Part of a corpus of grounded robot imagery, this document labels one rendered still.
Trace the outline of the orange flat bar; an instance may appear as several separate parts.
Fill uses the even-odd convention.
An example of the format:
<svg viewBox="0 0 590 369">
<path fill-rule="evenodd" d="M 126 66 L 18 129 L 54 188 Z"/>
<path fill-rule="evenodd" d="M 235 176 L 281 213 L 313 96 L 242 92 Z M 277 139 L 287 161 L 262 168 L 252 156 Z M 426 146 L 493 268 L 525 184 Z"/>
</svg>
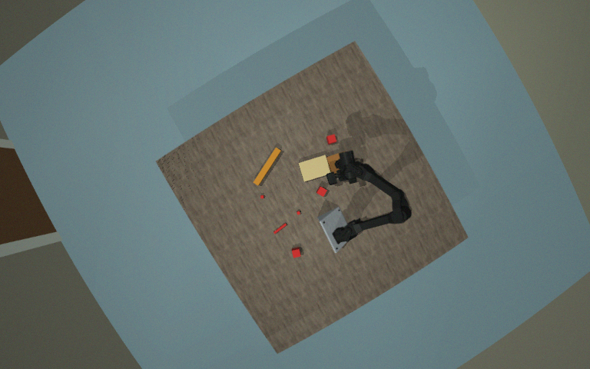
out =
<svg viewBox="0 0 590 369">
<path fill-rule="evenodd" d="M 280 149 L 275 148 L 273 153 L 271 154 L 271 156 L 268 158 L 267 162 L 265 163 L 265 165 L 263 166 L 263 168 L 261 169 L 260 173 L 258 174 L 258 176 L 255 178 L 254 180 L 254 184 L 259 185 L 262 180 L 264 179 L 265 175 L 267 174 L 267 172 L 269 171 L 270 167 L 272 166 L 272 164 L 275 162 L 275 160 L 277 159 L 277 156 L 279 155 L 279 153 L 281 152 Z"/>
</svg>

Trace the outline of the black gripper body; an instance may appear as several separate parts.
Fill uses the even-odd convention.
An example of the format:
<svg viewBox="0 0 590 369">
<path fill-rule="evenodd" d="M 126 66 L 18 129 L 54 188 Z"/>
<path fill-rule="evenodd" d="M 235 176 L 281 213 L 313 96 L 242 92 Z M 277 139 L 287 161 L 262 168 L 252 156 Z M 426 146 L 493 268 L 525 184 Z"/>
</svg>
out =
<svg viewBox="0 0 590 369">
<path fill-rule="evenodd" d="M 339 178 L 341 181 L 342 180 L 347 181 L 348 179 L 345 179 L 343 176 L 343 171 L 344 171 L 344 169 L 342 169 L 342 172 L 339 172 L 336 174 L 334 174 L 334 172 L 330 172 L 330 173 L 326 174 L 329 185 L 337 184 L 337 180 L 336 180 L 337 178 Z"/>
</svg>

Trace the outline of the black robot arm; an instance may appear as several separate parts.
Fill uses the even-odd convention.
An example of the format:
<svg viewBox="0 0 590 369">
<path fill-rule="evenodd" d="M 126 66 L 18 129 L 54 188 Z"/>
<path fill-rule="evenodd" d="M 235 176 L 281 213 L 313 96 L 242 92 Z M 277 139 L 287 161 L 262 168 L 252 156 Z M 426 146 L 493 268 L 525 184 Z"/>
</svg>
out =
<svg viewBox="0 0 590 369">
<path fill-rule="evenodd" d="M 344 241 L 350 241 L 355 238 L 359 232 L 378 227 L 385 224 L 402 224 L 411 217 L 411 210 L 408 201 L 404 197 L 403 190 L 398 189 L 390 182 L 380 177 L 375 170 L 367 163 L 355 161 L 353 150 L 341 152 L 340 159 L 336 161 L 335 166 L 343 171 L 343 176 L 348 179 L 350 184 L 356 183 L 356 177 L 368 181 L 378 189 L 388 194 L 392 199 L 393 211 L 389 214 L 361 221 L 360 218 L 353 220 L 343 228 L 337 228 L 333 232 L 337 244 Z"/>
</svg>

